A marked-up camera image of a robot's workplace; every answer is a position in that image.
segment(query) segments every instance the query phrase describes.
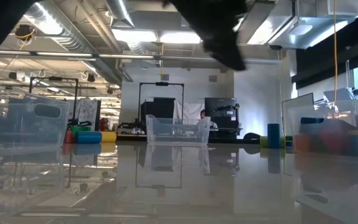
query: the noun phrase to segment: clear plastic bin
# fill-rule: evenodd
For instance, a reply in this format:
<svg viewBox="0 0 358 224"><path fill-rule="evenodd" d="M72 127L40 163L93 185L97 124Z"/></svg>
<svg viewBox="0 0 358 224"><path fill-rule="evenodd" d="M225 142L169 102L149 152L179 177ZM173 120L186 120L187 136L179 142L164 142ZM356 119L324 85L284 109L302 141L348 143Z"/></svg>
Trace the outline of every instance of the clear plastic bin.
<svg viewBox="0 0 358 224"><path fill-rule="evenodd" d="M296 151L358 156L358 100L289 110Z"/></svg>
<svg viewBox="0 0 358 224"><path fill-rule="evenodd" d="M0 90L0 151L61 147L69 107L64 101Z"/></svg>
<svg viewBox="0 0 358 224"><path fill-rule="evenodd" d="M147 142L176 146L207 145L210 121L210 117L196 120L156 118L153 115L147 115Z"/></svg>

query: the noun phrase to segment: person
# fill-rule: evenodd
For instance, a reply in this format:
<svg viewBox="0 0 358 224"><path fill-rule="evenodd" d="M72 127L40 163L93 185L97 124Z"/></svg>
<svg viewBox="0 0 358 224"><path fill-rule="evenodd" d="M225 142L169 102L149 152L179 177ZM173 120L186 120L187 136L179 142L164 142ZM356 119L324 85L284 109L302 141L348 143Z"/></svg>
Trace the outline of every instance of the person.
<svg viewBox="0 0 358 224"><path fill-rule="evenodd" d="M205 118L205 110L202 110L202 111L200 112L200 117L201 117L201 119ZM218 125L217 125L215 122L213 122L213 121L209 121L209 127L216 129L216 130L214 130L214 131L217 131L217 130L218 130Z"/></svg>

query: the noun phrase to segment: blue cylinder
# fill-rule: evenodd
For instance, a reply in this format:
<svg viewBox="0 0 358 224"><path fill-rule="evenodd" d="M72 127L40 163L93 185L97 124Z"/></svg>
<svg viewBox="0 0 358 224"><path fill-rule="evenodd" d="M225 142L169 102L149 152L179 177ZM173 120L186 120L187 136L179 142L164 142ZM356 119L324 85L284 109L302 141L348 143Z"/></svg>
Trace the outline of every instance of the blue cylinder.
<svg viewBox="0 0 358 224"><path fill-rule="evenodd" d="M75 144L74 155L98 155L102 152L100 143Z"/></svg>
<svg viewBox="0 0 358 224"><path fill-rule="evenodd" d="M100 143L102 133L99 131L78 131L75 133L76 143Z"/></svg>
<svg viewBox="0 0 358 224"><path fill-rule="evenodd" d="M268 124L267 125L267 147L269 149L280 149L280 124Z"/></svg>

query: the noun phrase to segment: fluorescent light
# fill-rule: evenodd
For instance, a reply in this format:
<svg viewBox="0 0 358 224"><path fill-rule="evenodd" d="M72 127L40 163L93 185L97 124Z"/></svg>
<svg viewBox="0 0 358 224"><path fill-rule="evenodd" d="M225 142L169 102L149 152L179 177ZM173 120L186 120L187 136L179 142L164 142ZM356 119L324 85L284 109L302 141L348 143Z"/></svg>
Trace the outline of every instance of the fluorescent light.
<svg viewBox="0 0 358 224"><path fill-rule="evenodd" d="M44 86L49 86L49 84L46 82L41 81L40 83L43 84Z"/></svg>
<svg viewBox="0 0 358 224"><path fill-rule="evenodd" d="M347 21L342 21L342 22L338 22L336 24L336 32L340 31L343 27L347 26L349 22ZM316 44L320 43L321 41L327 39L330 35L334 34L334 26L331 26L328 30L324 31L322 34L320 34L319 36L317 36L317 38L315 38L311 43L310 43L310 47L315 46Z"/></svg>
<svg viewBox="0 0 358 224"><path fill-rule="evenodd" d="M194 32L166 32L160 41L169 44L199 44L201 39Z"/></svg>
<svg viewBox="0 0 358 224"><path fill-rule="evenodd" d="M94 62L96 61L96 58L67 58L67 60L72 60L72 61L87 61L87 62Z"/></svg>
<svg viewBox="0 0 358 224"><path fill-rule="evenodd" d="M60 91L58 88L55 88L55 87L48 87L47 89L50 91L54 91L56 93L58 93Z"/></svg>
<svg viewBox="0 0 358 224"><path fill-rule="evenodd" d="M112 29L117 40L125 42L155 42L157 36L151 30L117 30Z"/></svg>
<svg viewBox="0 0 358 224"><path fill-rule="evenodd" d="M92 57L92 54L82 53L59 53L59 52L37 52L39 56L61 56L61 57Z"/></svg>
<svg viewBox="0 0 358 224"><path fill-rule="evenodd" d="M23 212L20 214L23 217L80 217L80 213L69 213L69 212Z"/></svg>
<svg viewBox="0 0 358 224"><path fill-rule="evenodd" d="M96 68L94 68L93 66L91 66L91 65L88 65L88 63L86 63L86 62L82 62L82 63L84 63L84 65L86 65L92 72L94 72L94 73L97 73L98 71L96 71Z"/></svg>
<svg viewBox="0 0 358 224"><path fill-rule="evenodd" d="M0 50L0 54L7 54L7 55L30 55L30 52L21 51L21 50Z"/></svg>
<svg viewBox="0 0 358 224"><path fill-rule="evenodd" d="M36 28L40 29L44 34L58 35L63 32L63 28L60 26L57 20L49 14L49 12L43 7L43 5L41 5L41 3L36 2L31 6L31 8L33 7L37 7L38 10L40 10L45 16L42 18L42 21L39 21L38 18L26 14L24 15L28 21L36 26Z"/></svg>
<svg viewBox="0 0 358 224"><path fill-rule="evenodd" d="M122 58L122 59L154 59L152 55L121 55L121 54L99 54L101 58Z"/></svg>

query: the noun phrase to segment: yellow cylinder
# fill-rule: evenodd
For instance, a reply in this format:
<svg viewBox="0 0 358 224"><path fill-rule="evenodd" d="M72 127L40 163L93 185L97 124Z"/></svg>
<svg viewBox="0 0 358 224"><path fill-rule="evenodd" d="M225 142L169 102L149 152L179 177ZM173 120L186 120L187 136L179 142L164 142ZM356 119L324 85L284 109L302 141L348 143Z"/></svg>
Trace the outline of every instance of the yellow cylinder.
<svg viewBox="0 0 358 224"><path fill-rule="evenodd" d="M117 134L110 131L101 131L102 142L116 142Z"/></svg>
<svg viewBox="0 0 358 224"><path fill-rule="evenodd" d="M261 136L259 140L260 147L267 148L267 136Z"/></svg>
<svg viewBox="0 0 358 224"><path fill-rule="evenodd" d="M102 142L102 153L114 152L116 150L116 143L114 142Z"/></svg>

